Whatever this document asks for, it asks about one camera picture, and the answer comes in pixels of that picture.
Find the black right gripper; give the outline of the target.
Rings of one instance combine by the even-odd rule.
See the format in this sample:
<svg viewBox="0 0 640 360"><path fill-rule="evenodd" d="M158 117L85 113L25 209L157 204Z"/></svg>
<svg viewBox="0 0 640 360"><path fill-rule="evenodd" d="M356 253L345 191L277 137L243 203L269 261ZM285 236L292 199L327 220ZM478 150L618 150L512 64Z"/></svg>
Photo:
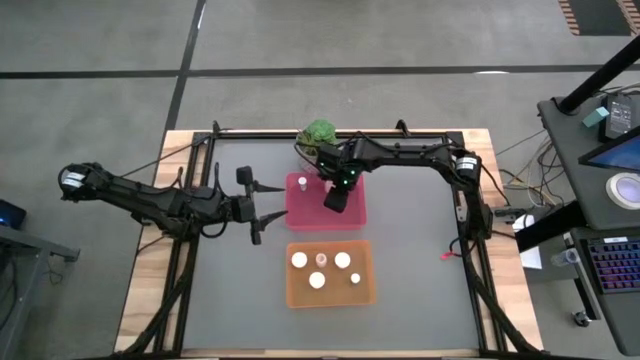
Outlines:
<svg viewBox="0 0 640 360"><path fill-rule="evenodd" d="M322 144L318 149L319 177L331 183L324 206L337 213L345 210L349 193L361 176L361 164L355 159L354 148L353 143L347 143L342 146Z"/></svg>

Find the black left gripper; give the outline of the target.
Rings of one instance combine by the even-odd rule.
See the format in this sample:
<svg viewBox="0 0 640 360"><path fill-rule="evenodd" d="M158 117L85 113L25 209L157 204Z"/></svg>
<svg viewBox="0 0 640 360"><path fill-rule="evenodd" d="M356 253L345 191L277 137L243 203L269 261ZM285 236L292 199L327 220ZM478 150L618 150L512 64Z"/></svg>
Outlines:
<svg viewBox="0 0 640 360"><path fill-rule="evenodd" d="M282 210L257 217L254 194L283 192L284 188L261 184L254 179L253 170L250 166L236 169L236 182L244 187L245 194L238 195L232 201L232 218L237 223L249 223L251 227L251 242L253 245L260 245L262 243L260 232L264 231L273 221L285 216L288 211Z"/></svg>

